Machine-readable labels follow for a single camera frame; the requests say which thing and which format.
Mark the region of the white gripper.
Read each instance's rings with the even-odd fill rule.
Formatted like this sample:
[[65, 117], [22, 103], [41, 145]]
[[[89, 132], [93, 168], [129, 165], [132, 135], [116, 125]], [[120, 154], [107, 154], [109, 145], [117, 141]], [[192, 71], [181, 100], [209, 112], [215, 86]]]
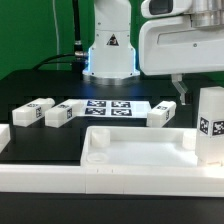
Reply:
[[189, 16], [147, 21], [139, 33], [139, 63], [145, 75], [172, 74], [181, 104], [188, 105], [182, 73], [224, 71], [224, 26], [193, 28]]

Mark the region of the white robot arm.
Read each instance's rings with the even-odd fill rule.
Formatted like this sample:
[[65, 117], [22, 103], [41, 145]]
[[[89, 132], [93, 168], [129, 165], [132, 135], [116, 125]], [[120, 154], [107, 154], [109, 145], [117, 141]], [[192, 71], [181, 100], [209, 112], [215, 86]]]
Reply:
[[137, 47], [130, 43], [129, 0], [94, 0], [94, 11], [87, 81], [121, 85], [140, 74], [169, 74], [185, 103], [183, 75], [224, 71], [224, 0], [144, 0]]

